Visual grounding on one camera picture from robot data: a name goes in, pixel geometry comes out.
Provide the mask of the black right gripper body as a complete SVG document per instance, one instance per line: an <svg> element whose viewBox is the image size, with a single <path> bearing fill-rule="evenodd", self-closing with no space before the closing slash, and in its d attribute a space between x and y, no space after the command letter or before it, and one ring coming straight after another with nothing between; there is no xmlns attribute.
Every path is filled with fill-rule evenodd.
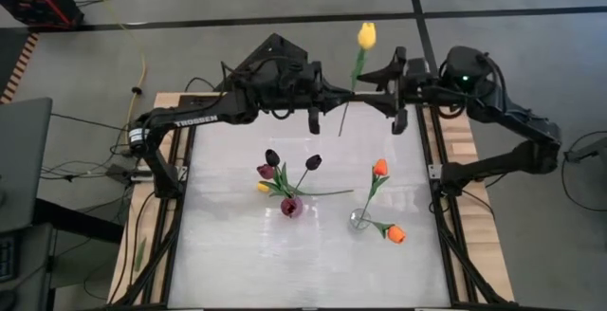
<svg viewBox="0 0 607 311"><path fill-rule="evenodd" d="M393 60L403 62L402 75L394 80L396 112L392 123L392 134L400 135L408 126L407 104L423 104L430 102L430 87L433 75L425 58L407 59L407 49L398 46Z"/></svg>

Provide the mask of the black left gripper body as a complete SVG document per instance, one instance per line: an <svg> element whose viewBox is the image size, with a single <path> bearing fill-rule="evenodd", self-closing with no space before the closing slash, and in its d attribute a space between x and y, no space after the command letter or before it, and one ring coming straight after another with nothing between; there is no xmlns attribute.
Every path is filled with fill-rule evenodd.
<svg viewBox="0 0 607 311"><path fill-rule="evenodd" d="M321 132L320 113L333 108L320 63L277 66L272 74L266 72L256 78L255 88L260 106L276 119L286 119L296 110L306 110L308 129L313 135Z"/></svg>

